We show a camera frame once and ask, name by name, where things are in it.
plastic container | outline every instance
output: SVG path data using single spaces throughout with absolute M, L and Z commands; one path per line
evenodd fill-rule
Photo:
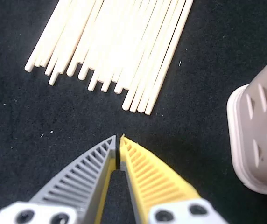
M 249 189 L 267 194 L 267 66 L 231 94 L 227 116 L 238 178 Z

white stick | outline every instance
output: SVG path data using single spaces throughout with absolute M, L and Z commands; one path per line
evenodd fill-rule
M 159 16 L 157 18 L 157 16 L 159 15 L 160 9 L 162 7 L 162 3 L 163 3 L 163 0 L 158 0 L 156 2 L 154 11 L 152 12 L 150 21 L 147 25 L 147 28 L 146 28 L 146 31 L 143 35 L 141 43 L 139 44 L 139 46 L 138 46 L 131 62 L 129 63 L 129 65 L 127 67 L 125 67 L 122 71 L 122 72 L 124 72 L 126 77 L 132 77 L 132 79 L 134 78 L 134 76 L 137 72 L 137 69 L 139 67 L 139 64 L 142 60 L 144 51 L 146 50 L 146 48 L 152 49 L 152 47 L 153 47 L 153 44 L 155 42 L 157 34 L 159 33 L 159 29 L 160 29 L 162 21 L 163 21 L 163 16 Z
M 135 48 L 136 45 L 135 40 L 137 39 L 137 36 L 139 35 L 139 33 L 143 32 L 141 23 L 145 16 L 145 11 L 148 4 L 149 0 L 144 0 L 141 4 L 141 7 L 139 8 L 137 15 L 135 16 L 135 19 L 133 20 L 133 23 L 131 25 L 131 29 L 126 40 L 126 45 L 122 52 L 122 62 L 115 70 L 116 74 L 119 74 L 119 80 L 117 82 L 116 89 L 119 88 L 121 91 L 121 88 L 124 88 L 124 84 L 128 78 L 124 73 L 122 73 L 122 70 L 124 69 L 126 63 L 130 60 L 130 55 L 132 54 L 133 48 Z
M 66 7 L 62 10 L 62 13 L 59 14 L 54 28 L 51 30 L 44 43 L 44 53 L 38 58 L 40 60 L 40 66 L 44 68 L 47 66 L 50 57 L 52 56 L 54 49 L 62 35 L 62 32 L 64 31 L 66 23 L 71 16 L 70 11 L 73 10 L 75 2 L 76 0 L 69 1 L 69 4 L 66 5 Z
M 93 26 L 93 31 L 91 35 L 92 43 L 89 45 L 89 49 L 87 50 L 87 55 L 85 57 L 85 60 L 83 61 L 82 68 L 78 74 L 79 80 L 84 80 L 87 76 L 89 68 L 92 70 L 95 70 L 96 64 L 96 54 L 95 52 L 98 50 L 98 44 L 101 43 L 101 39 L 103 36 L 101 35 L 103 33 L 103 24 L 104 16 L 107 14 L 108 8 L 110 6 L 111 1 L 104 1 L 98 16 L 96 17 L 95 25 Z
M 77 68 L 77 64 L 78 63 L 82 64 L 84 62 L 84 59 L 86 58 L 89 49 L 89 43 L 91 42 L 90 38 L 90 36 L 92 35 L 91 32 L 93 30 L 96 17 L 100 11 L 103 1 L 104 0 L 96 0 L 94 4 L 94 7 L 87 21 L 81 40 L 78 43 L 77 49 L 72 57 L 71 63 L 66 72 L 66 74 L 70 77 L 74 75 L 74 72 Z
M 158 37 L 155 41 L 155 45 L 152 49 L 152 52 L 151 52 L 151 55 L 149 57 L 149 60 L 148 60 L 148 63 L 147 63 L 147 67 L 146 69 L 143 71 L 143 78 L 140 80 L 140 83 L 139 83 L 139 86 L 138 86 L 138 89 L 136 91 L 136 94 L 133 98 L 133 102 L 132 102 L 132 105 L 130 107 L 130 111 L 131 112 L 136 112 L 137 108 L 138 108 L 138 105 L 139 105 L 139 102 L 140 102 L 140 99 L 142 97 L 142 94 L 144 92 L 144 88 L 148 82 L 148 79 L 150 77 L 150 74 L 151 74 L 151 70 L 152 70 L 152 67 L 154 65 L 154 63 L 156 63 L 156 58 L 160 52 L 160 48 L 161 48 L 161 45 L 162 45 L 162 42 L 164 40 L 164 37 L 166 35 L 166 32 L 167 32 L 167 29 L 168 29 L 168 26 L 169 26 L 169 23 L 171 21 L 171 18 L 173 16 L 173 12 L 175 10 L 175 7 L 177 5 L 177 2 L 178 0 L 173 0 L 171 1 L 171 4 L 168 8 L 168 11 L 167 11 L 167 14 L 166 14 L 166 17 L 162 23 L 162 27 L 161 27 L 161 30 L 158 34 Z
M 116 27 L 116 19 L 118 20 L 118 10 L 119 9 L 120 2 L 119 0 L 110 0 L 110 6 L 109 10 L 106 12 L 106 15 L 104 16 L 104 27 L 103 27 L 103 38 L 100 41 L 100 44 L 98 47 L 100 47 L 100 51 L 96 57 L 98 57 L 98 65 L 96 66 L 92 79 L 90 81 L 90 84 L 88 86 L 89 91 L 94 91 L 94 88 L 96 86 L 96 83 L 98 81 L 100 73 L 105 70 L 105 68 L 102 67 L 102 64 L 104 63 L 104 60 L 107 57 L 108 51 L 110 49 L 110 45 L 112 43 L 112 37 L 114 36 L 114 27 Z
M 138 64 L 137 70 L 134 71 L 135 76 L 133 78 L 129 91 L 126 95 L 124 103 L 122 105 L 122 108 L 125 111 L 129 110 L 130 105 L 133 101 L 134 95 L 136 93 L 136 90 L 138 88 L 138 85 L 141 79 L 141 76 L 143 75 L 142 73 L 145 69 L 145 66 L 147 65 L 149 55 L 154 47 L 160 28 L 163 24 L 163 20 L 168 11 L 170 0 L 163 0 L 163 2 L 161 3 L 162 3 L 161 5 L 158 5 L 158 4 L 156 5 L 157 11 L 155 11 L 153 17 L 151 17 L 152 21 L 150 22 L 150 25 L 147 29 L 147 33 L 145 34 L 145 47 L 146 48 L 145 48 L 144 54 L 143 52 L 141 52 L 142 54 L 141 62 Z
M 141 30 L 138 33 L 136 40 L 132 46 L 132 49 L 129 53 L 129 59 L 127 60 L 127 63 L 122 70 L 122 73 L 124 73 L 123 77 L 125 77 L 125 79 L 123 80 L 123 85 L 122 85 L 123 89 L 128 90 L 130 87 L 130 84 L 134 78 L 134 74 L 133 73 L 127 73 L 127 70 L 129 67 L 131 67 L 131 64 L 133 63 L 133 61 L 135 61 L 136 49 L 138 49 L 139 46 L 142 45 L 142 39 L 143 39 L 143 36 L 147 30 L 147 25 L 149 24 L 149 20 L 150 20 L 150 17 L 152 16 L 152 13 L 154 11 L 154 7 L 155 7 L 156 3 L 157 3 L 157 0 L 151 0 L 149 2 L 149 5 L 148 5 L 147 10 L 145 12 L 145 16 L 142 18 L 142 21 L 139 24 L 139 26 L 141 27 Z
M 116 13 L 116 18 L 118 19 L 115 21 L 115 23 L 112 25 L 113 28 L 113 37 L 112 37 L 112 42 L 110 46 L 108 47 L 108 52 L 105 58 L 105 61 L 102 63 L 102 67 L 105 68 L 105 72 L 101 72 L 100 76 L 98 77 L 98 81 L 104 83 L 106 79 L 109 79 L 108 77 L 111 76 L 111 73 L 109 73 L 109 69 L 111 70 L 111 63 L 114 52 L 116 51 L 116 45 L 117 41 L 120 40 L 120 36 L 122 36 L 122 32 L 124 29 L 124 20 L 126 20 L 124 17 L 127 17 L 128 14 L 128 8 L 130 5 L 129 0 L 119 0 L 117 3 L 118 5 L 118 10 Z
M 183 10 L 184 4 L 185 4 L 185 0 L 179 0 L 178 4 L 176 6 L 176 9 L 175 9 L 175 11 L 173 13 L 173 16 L 172 16 L 172 19 L 170 21 L 170 24 L 169 24 L 165 39 L 164 39 L 164 41 L 162 42 L 162 45 L 161 45 L 160 53 L 159 53 L 158 57 L 155 60 L 155 64 L 154 64 L 154 66 L 152 68 L 152 71 L 151 71 L 150 77 L 148 79 L 146 88 L 145 88 L 145 90 L 143 92 L 142 98 L 141 98 L 139 106 L 138 106 L 138 112 L 140 112 L 140 113 L 144 113 L 145 112 L 145 109 L 146 109 L 146 106 L 147 106 L 147 102 L 149 100 L 150 92 L 151 92 L 151 90 L 153 88 L 153 85 L 154 85 L 155 80 L 157 78 L 158 72 L 159 72 L 159 70 L 161 68 L 163 59 L 164 59 L 164 57 L 166 55 L 166 52 L 168 50 L 168 46 L 169 46 L 170 41 L 172 39 L 172 35 L 173 35 L 174 31 L 175 31 L 175 28 L 176 28 L 176 25 L 178 23 L 180 14 L 181 14 L 181 12 Z
M 64 2 L 66 2 L 66 0 L 60 0 L 58 2 L 54 12 L 52 13 L 52 15 L 49 19 L 49 22 L 47 23 L 46 27 L 44 28 L 44 31 L 43 31 L 41 37 L 39 38 L 30 58 L 28 59 L 26 66 L 25 66 L 25 70 L 27 72 L 31 72 L 33 70 L 34 63 L 36 62 L 36 59 L 40 53 L 40 48 L 41 48 L 41 45 L 43 44 L 43 40 L 45 38 L 45 35 L 46 35 L 47 31 L 49 30 L 49 28 L 53 26 L 53 23 L 55 22 L 55 18 L 58 15 L 58 12 L 60 11 Z
M 77 1 L 78 0 L 73 0 L 71 2 L 70 7 L 68 8 L 68 12 L 67 12 L 66 23 L 68 23 L 69 19 L 71 18 L 72 13 L 73 13 L 73 9 L 77 5 Z M 60 35 L 58 43 L 56 44 L 54 52 L 50 58 L 49 64 L 48 64 L 46 71 L 45 71 L 45 74 L 47 76 L 49 76 L 51 74 L 52 70 L 55 67 L 55 64 L 57 63 L 58 57 L 60 55 L 60 52 L 61 52 L 63 45 L 64 45 L 64 42 L 65 42 L 65 39 L 67 38 L 67 35 L 68 35 L 68 33 L 66 33 L 67 29 L 68 29 L 67 26 L 64 26 L 64 30 L 63 30 L 62 34 Z
M 141 1 L 140 0 L 136 0 L 133 4 L 133 7 L 132 7 L 132 10 L 131 10 L 131 13 L 129 15 L 129 20 L 128 20 L 128 24 L 127 24 L 127 28 L 125 30 L 125 34 L 123 35 L 123 39 L 119 45 L 119 47 L 117 48 L 117 57 L 116 57 L 116 61 L 118 63 L 114 63 L 115 67 L 113 69 L 114 71 L 114 76 L 113 76 L 113 82 L 117 82 L 119 80 L 119 77 L 120 77 L 120 74 L 121 74 L 121 71 L 122 71 L 122 67 L 123 67 L 123 64 L 124 64 L 124 53 L 128 47 L 128 42 L 131 38 L 131 33 L 132 33 L 132 30 L 133 30 L 133 27 L 134 27 L 134 20 L 136 19 L 136 15 L 139 11 L 139 8 L 140 8 L 140 5 L 141 5 Z M 120 94 L 122 92 L 122 89 L 121 91 L 117 91 L 115 93 L 117 94 Z
M 70 20 L 69 36 L 65 42 L 64 49 L 58 58 L 58 71 L 63 74 L 70 62 L 77 44 L 83 34 L 84 28 L 90 16 L 95 0 L 80 0 L 73 18 Z
M 171 43 L 169 45 L 168 51 L 166 53 L 165 59 L 162 63 L 162 67 L 160 69 L 160 72 L 159 72 L 158 77 L 156 79 L 156 82 L 154 84 L 154 87 L 151 91 L 151 96 L 149 98 L 149 101 L 148 101 L 148 104 L 146 107 L 146 111 L 145 111 L 145 114 L 147 114 L 147 115 L 150 115 L 152 110 L 153 110 L 153 107 L 154 107 L 155 102 L 157 100 L 158 94 L 161 90 L 163 81 L 166 77 L 169 65 L 170 65 L 172 58 L 173 58 L 173 55 L 175 53 L 177 44 L 179 42 L 181 33 L 183 31 L 183 28 L 184 28 L 184 25 L 185 25 L 186 20 L 189 16 L 190 8 L 193 4 L 193 1 L 194 0 L 186 0 L 186 3 L 183 7 L 183 11 L 181 12 L 181 16 L 179 18 L 177 27 L 176 27 L 175 32 L 173 34 L 173 37 L 172 37 Z

gripper jaw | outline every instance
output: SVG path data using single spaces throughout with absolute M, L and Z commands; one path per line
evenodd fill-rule
M 100 223 L 111 172 L 116 169 L 116 136 L 92 147 L 53 177 L 30 203 L 76 208 L 83 223 Z

triangular cutout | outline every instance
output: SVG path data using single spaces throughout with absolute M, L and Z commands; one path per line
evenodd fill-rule
M 253 119 L 255 101 L 250 97 L 249 94 L 246 95 L 247 107 L 249 111 L 250 119 Z
M 263 87 L 261 84 L 258 85 L 260 100 L 262 104 L 263 111 L 266 112 L 267 110 L 267 89 Z

black carpet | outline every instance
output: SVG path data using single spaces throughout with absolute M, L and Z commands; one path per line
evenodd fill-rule
M 226 117 L 231 92 L 267 64 L 267 0 L 195 0 L 150 117 L 124 112 L 125 92 L 114 94 L 114 85 L 108 93 L 101 85 L 87 91 L 91 76 L 83 82 L 60 76 L 51 87 L 44 70 L 23 70 L 55 5 L 0 0 L 0 208 L 29 200 L 85 150 L 125 133 L 194 185 L 229 223 L 267 223 L 267 196 L 234 173 Z M 120 171 L 103 223 L 134 223 Z

